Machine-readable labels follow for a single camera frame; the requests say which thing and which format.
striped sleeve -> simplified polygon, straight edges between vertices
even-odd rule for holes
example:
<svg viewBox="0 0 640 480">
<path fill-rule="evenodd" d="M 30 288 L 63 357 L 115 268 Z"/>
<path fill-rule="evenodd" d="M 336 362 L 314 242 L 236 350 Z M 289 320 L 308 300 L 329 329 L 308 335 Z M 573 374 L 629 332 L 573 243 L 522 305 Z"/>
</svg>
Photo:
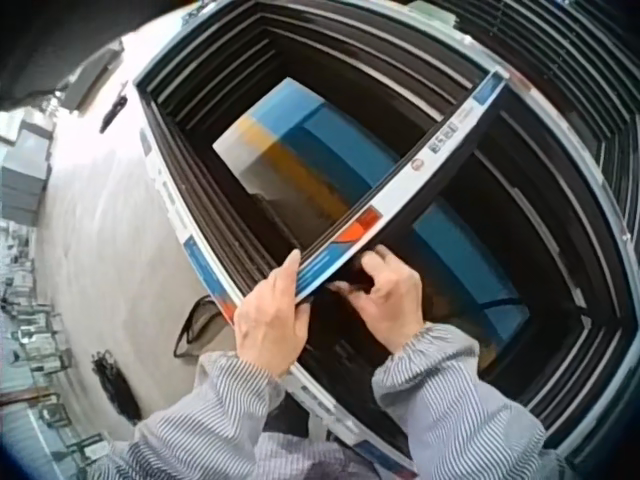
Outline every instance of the striped sleeve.
<svg viewBox="0 0 640 480">
<path fill-rule="evenodd" d="M 524 407 L 478 378 L 478 343 L 430 325 L 380 367 L 378 403 L 409 436 L 420 478 L 574 478 L 545 450 L 545 430 Z"/>
<path fill-rule="evenodd" d="M 200 358 L 192 393 L 116 442 L 92 469 L 103 479 L 245 479 L 269 411 L 284 396 L 264 370 L 234 353 Z"/>
</svg>

person's left hand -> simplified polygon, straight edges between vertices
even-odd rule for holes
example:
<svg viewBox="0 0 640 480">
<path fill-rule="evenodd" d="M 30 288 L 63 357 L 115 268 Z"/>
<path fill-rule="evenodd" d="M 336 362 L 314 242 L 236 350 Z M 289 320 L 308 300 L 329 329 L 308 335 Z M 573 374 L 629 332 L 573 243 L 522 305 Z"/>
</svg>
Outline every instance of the person's left hand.
<svg viewBox="0 0 640 480">
<path fill-rule="evenodd" d="M 300 250 L 247 295 L 234 315 L 240 359 L 283 376 L 307 341 L 311 305 L 295 306 Z"/>
</svg>

gray floor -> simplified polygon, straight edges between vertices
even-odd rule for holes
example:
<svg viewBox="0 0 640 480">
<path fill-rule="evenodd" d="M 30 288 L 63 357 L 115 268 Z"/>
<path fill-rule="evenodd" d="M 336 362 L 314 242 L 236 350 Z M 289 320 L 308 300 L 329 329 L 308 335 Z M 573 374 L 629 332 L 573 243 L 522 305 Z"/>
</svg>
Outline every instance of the gray floor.
<svg viewBox="0 0 640 480">
<path fill-rule="evenodd" d="M 148 56 L 146 45 L 127 55 Z M 91 354 L 111 350 L 145 417 L 173 404 L 190 391 L 194 373 L 193 364 L 172 357 L 173 344 L 205 293 L 147 176 L 130 109 L 98 134 L 136 68 L 125 61 L 82 117 L 60 120 L 36 236 L 38 295 L 62 314 L 74 356 L 73 367 L 57 376 L 59 390 L 83 431 L 114 439 L 129 438 L 132 428 L 108 403 Z M 225 327 L 212 348 L 233 344 Z"/>
</svg>

hand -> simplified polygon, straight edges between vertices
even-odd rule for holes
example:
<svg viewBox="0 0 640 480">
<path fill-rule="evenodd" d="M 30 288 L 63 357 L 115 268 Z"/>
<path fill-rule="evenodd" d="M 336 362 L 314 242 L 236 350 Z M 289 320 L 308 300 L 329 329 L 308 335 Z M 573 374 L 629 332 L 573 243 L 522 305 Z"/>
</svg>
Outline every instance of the hand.
<svg viewBox="0 0 640 480">
<path fill-rule="evenodd" d="M 295 306 L 300 251 L 246 296 L 234 315 L 236 353 L 246 362 L 283 376 L 307 341 L 311 306 Z"/>
<path fill-rule="evenodd" d="M 396 353 L 424 326 L 420 275 L 382 245 L 365 252 L 360 263 L 373 278 L 371 293 L 346 282 L 334 282 L 332 288 L 349 300 L 373 336 Z"/>
</svg>

striped shirt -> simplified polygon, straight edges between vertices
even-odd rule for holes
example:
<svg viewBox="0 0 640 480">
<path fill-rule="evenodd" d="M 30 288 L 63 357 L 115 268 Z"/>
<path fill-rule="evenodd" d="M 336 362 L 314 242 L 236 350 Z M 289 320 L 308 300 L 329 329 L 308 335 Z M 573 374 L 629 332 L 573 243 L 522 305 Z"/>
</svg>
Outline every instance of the striped shirt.
<svg viewBox="0 0 640 480">
<path fill-rule="evenodd" d="M 380 406 L 407 432 L 423 479 L 573 478 L 545 450 L 541 423 L 477 375 L 478 344 L 447 325 L 425 327 L 373 377 Z M 201 357 L 196 386 L 115 442 L 90 472 L 103 479 L 378 479 L 334 442 L 262 433 L 283 398 L 266 371 L 233 353 Z"/>
</svg>

